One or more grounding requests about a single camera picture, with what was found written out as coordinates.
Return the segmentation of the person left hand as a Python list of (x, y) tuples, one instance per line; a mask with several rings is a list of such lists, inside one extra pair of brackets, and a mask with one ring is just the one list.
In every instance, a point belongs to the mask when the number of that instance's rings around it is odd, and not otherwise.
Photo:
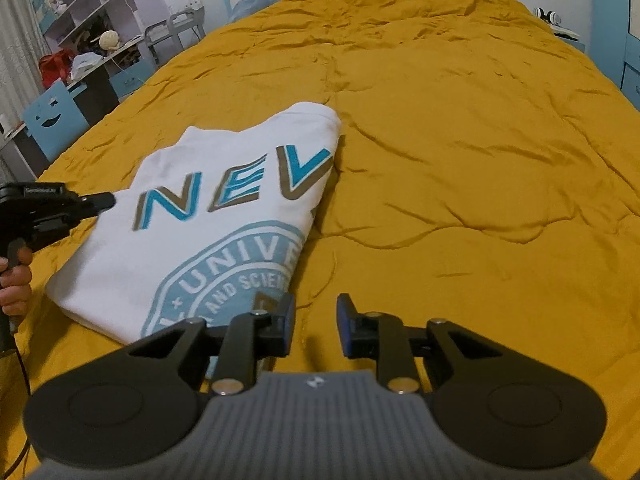
[(9, 268), (9, 260), (1, 259), (0, 306), (10, 318), (24, 318), (32, 300), (32, 251), (22, 247), (17, 252), (17, 265)]

